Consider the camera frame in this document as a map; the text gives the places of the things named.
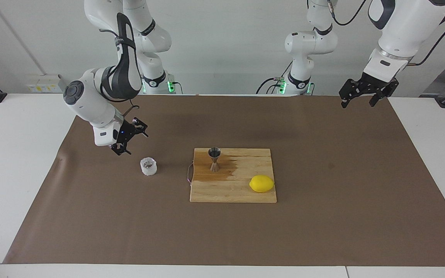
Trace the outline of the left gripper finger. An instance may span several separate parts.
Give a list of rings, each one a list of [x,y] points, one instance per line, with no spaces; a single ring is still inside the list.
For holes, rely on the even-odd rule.
[[[392,96],[398,85],[399,82],[397,81],[397,79],[392,79],[388,84],[372,85],[374,95],[369,100],[369,105],[371,107],[374,107],[376,106],[378,101]]]
[[[339,90],[339,96],[341,97],[341,106],[346,108],[351,100],[362,95],[360,85],[361,80],[348,79]]]

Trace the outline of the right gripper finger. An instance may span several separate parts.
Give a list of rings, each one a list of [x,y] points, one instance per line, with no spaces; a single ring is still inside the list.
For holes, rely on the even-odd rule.
[[[142,134],[145,137],[149,137],[149,135],[146,133],[148,125],[145,122],[141,121],[137,117],[134,117],[132,119],[132,125],[134,126],[134,134]]]
[[[118,156],[122,155],[123,153],[131,155],[131,152],[127,149],[127,141],[112,144],[111,150],[113,150]]]

